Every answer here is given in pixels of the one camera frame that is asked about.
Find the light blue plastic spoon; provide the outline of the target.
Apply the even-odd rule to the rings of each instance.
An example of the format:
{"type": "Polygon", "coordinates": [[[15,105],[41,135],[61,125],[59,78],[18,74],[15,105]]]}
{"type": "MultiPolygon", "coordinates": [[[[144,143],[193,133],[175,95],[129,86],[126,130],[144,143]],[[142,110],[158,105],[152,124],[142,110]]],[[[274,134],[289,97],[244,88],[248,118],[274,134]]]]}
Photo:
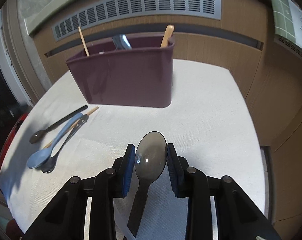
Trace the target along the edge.
{"type": "Polygon", "coordinates": [[[82,116],[83,116],[82,113],[77,113],[64,125],[64,127],[60,130],[58,135],[56,135],[56,137],[54,138],[54,140],[52,141],[49,147],[43,148],[32,154],[26,163],[27,168],[30,169],[37,168],[40,167],[44,162],[46,162],[48,158],[51,156],[52,150],[55,147],[55,145],[61,140],[61,138],[65,135],[68,129],[82,116]]]}

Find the black handled metal spoon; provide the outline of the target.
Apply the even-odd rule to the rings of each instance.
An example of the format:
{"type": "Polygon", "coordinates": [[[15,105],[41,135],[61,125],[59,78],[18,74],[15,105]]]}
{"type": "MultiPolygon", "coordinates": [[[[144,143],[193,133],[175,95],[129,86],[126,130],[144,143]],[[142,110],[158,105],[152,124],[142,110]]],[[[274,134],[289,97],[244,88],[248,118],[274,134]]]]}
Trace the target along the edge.
{"type": "Polygon", "coordinates": [[[70,114],[66,115],[65,117],[61,118],[60,120],[56,121],[54,124],[52,124],[51,126],[49,126],[46,129],[41,129],[37,132],[35,132],[29,139],[30,144],[35,144],[39,141],[42,140],[42,138],[49,133],[50,131],[53,131],[54,129],[56,129],[59,125],[61,125],[62,123],[64,123],[65,121],[69,120],[70,118],[72,118],[73,116],[75,116],[77,113],[80,113],[84,110],[86,110],[88,108],[88,105],[84,105],[78,109],[76,109],[75,111],[71,112],[70,114]]]}

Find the wooden chopstick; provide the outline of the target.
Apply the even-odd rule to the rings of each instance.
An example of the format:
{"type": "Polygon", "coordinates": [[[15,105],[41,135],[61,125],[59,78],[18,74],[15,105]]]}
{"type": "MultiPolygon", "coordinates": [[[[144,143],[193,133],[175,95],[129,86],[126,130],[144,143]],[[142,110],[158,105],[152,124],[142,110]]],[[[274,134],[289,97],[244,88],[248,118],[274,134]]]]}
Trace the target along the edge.
{"type": "MultiPolygon", "coordinates": [[[[88,111],[88,112],[87,112],[86,114],[84,114],[84,115],[90,116],[92,113],[94,113],[94,112],[95,112],[96,110],[98,110],[98,109],[99,109],[99,107],[96,106],[96,107],[94,107],[93,109],[91,109],[90,111],[88,111]]],[[[78,122],[79,122],[79,120],[75,121],[75,122],[71,125],[71,127],[67,129],[66,133],[69,132],[70,130],[72,130],[72,129],[77,125],[78,122]]],[[[52,142],[53,142],[53,141],[54,141],[54,140],[52,140],[52,141],[50,141],[48,144],[46,144],[46,145],[43,147],[43,149],[50,147],[50,146],[52,145],[52,142]]]]}
{"type": "Polygon", "coordinates": [[[85,54],[86,54],[87,57],[89,57],[90,54],[89,54],[89,51],[88,51],[88,47],[86,45],[86,42],[85,42],[85,39],[84,39],[84,36],[83,36],[83,33],[82,33],[82,29],[81,29],[80,26],[78,26],[78,31],[79,31],[80,39],[81,39],[83,47],[84,47],[85,54]]]}

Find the wooden spoon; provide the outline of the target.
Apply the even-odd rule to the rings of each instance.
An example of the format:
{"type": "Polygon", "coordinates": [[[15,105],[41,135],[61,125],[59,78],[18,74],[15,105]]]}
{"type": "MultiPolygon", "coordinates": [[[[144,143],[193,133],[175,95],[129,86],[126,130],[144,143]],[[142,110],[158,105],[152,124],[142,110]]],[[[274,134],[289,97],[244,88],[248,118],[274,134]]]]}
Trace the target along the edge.
{"type": "Polygon", "coordinates": [[[161,42],[161,46],[160,46],[161,48],[166,48],[168,46],[168,40],[169,38],[171,38],[173,32],[174,32],[174,25],[171,24],[167,25],[161,42]]]}

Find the dark steel spoon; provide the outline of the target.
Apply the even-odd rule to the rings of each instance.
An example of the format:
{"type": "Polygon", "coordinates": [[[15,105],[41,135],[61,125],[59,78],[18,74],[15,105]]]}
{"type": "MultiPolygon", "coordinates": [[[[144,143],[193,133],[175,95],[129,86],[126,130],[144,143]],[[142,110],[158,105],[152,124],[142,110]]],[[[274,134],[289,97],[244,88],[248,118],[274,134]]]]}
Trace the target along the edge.
{"type": "Polygon", "coordinates": [[[57,153],[53,157],[50,157],[49,160],[42,166],[41,171],[43,173],[51,173],[54,170],[60,152],[62,151],[64,146],[68,143],[68,141],[76,134],[76,132],[88,121],[88,119],[89,119],[88,115],[84,115],[80,118],[79,122],[71,130],[71,132],[69,133],[66,140],[63,142],[62,146],[57,151],[57,153]]]}

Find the maroon plastic utensil holder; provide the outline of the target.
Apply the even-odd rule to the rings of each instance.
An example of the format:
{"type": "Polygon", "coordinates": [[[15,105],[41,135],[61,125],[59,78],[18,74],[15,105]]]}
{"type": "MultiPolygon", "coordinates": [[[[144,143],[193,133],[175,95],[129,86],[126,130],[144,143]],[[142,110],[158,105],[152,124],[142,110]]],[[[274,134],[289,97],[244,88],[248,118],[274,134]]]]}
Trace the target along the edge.
{"type": "Polygon", "coordinates": [[[66,64],[87,103],[165,108],[171,104],[175,40],[160,34],[128,35],[131,50],[111,39],[80,51],[66,64]]]}

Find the small steel spoon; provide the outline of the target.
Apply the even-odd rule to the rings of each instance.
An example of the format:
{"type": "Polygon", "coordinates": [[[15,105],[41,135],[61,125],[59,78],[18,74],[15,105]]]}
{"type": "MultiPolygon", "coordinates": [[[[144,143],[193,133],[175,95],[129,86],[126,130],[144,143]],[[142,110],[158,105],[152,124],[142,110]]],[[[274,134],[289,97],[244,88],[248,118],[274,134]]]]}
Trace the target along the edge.
{"type": "Polygon", "coordinates": [[[117,50],[132,50],[132,47],[126,35],[124,34],[115,35],[111,39],[117,50]]]}

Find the grey ventilation grille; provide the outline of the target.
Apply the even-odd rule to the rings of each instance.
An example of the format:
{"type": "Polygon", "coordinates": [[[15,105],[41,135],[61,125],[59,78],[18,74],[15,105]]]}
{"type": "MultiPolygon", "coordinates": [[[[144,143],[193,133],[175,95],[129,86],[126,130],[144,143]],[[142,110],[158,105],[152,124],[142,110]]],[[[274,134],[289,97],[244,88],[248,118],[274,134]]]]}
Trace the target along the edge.
{"type": "Polygon", "coordinates": [[[187,15],[220,20],[222,0],[100,0],[52,26],[55,41],[100,24],[152,15],[187,15]]]}

